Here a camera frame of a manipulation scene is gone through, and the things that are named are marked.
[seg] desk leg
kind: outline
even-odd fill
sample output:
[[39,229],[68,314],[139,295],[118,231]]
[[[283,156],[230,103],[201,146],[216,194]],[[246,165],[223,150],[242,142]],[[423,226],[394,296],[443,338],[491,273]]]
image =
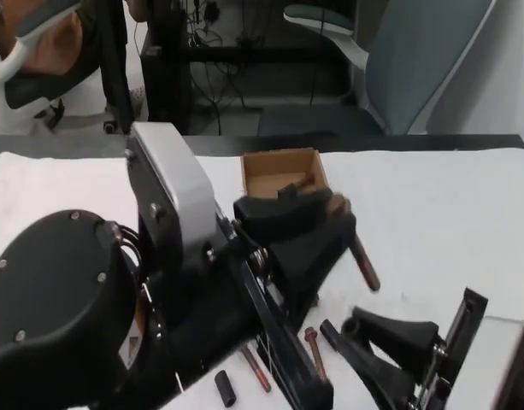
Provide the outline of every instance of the desk leg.
[[131,96],[127,81],[127,68],[121,66],[119,54],[115,48],[118,42],[127,43],[127,23],[121,0],[97,0],[97,24],[102,38],[102,58],[112,73],[112,84],[117,99],[116,118],[121,130],[128,134],[134,121]]

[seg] copper bolt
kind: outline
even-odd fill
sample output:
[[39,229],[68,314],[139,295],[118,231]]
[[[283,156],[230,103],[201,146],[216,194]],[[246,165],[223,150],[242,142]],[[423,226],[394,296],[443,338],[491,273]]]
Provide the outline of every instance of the copper bolt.
[[361,239],[358,237],[358,235],[355,236],[355,240],[350,246],[350,251],[355,257],[356,264],[361,270],[362,276],[368,284],[368,287],[374,292],[380,290],[380,278],[378,278],[378,274],[375,272],[370,258],[368,258],[368,255],[366,255],[366,251],[364,250]]
[[250,368],[256,374],[256,377],[260,384],[262,385],[263,389],[266,391],[266,393],[269,393],[271,391],[271,384],[269,384],[268,378],[265,377],[265,374],[263,374],[262,369],[258,365],[258,362],[248,346],[244,345],[241,348],[241,353],[244,355],[244,358],[246,361],[248,361],[248,364],[250,365]]
[[313,359],[315,359],[315,367],[316,371],[319,373],[319,378],[321,378],[323,382],[326,382],[328,380],[327,371],[324,370],[324,363],[322,363],[319,345],[316,344],[317,334],[318,333],[315,329],[308,327],[305,329],[305,342],[309,343],[309,346],[311,347],[311,352],[313,353]]
[[[334,194],[327,203],[328,216],[340,216],[351,212],[350,200],[341,194]],[[349,246],[356,264],[358,265],[366,284],[372,291],[378,291],[381,287],[380,279],[376,273],[370,258],[366,254],[358,235],[355,236],[353,243]]]

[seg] gray chair backrest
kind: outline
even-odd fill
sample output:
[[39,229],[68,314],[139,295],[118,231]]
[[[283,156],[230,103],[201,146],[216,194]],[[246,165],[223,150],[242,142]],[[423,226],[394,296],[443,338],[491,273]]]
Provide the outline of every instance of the gray chair backrest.
[[388,133],[412,132],[430,115],[494,3],[389,1],[366,67],[368,100]]

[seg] black metal frame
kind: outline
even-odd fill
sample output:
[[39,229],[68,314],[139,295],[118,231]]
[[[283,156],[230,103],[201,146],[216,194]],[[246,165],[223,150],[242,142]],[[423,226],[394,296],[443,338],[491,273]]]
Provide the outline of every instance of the black metal frame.
[[494,408],[524,410],[524,332]]
[[191,88],[192,62],[250,63],[333,63],[346,59],[329,40],[311,47],[256,47],[237,45],[190,47],[185,10],[161,6],[168,0],[154,0],[154,14],[148,21],[148,32],[140,59],[148,99],[150,122],[171,122],[182,135],[189,133],[193,104]]

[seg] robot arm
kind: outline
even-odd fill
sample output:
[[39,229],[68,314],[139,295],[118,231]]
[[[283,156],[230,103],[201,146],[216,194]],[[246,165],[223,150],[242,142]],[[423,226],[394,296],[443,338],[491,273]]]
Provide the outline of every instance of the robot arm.
[[[259,335],[292,408],[332,408],[333,387],[296,335],[355,236],[354,216],[327,218],[328,190],[239,200],[232,222],[181,138],[135,131],[127,163],[138,234],[62,211],[0,259],[0,408],[159,408],[180,392],[177,377],[187,388]],[[316,216],[307,225],[306,213]],[[263,246],[247,228],[283,215],[293,222],[265,231]],[[305,263],[291,263],[306,250]]]

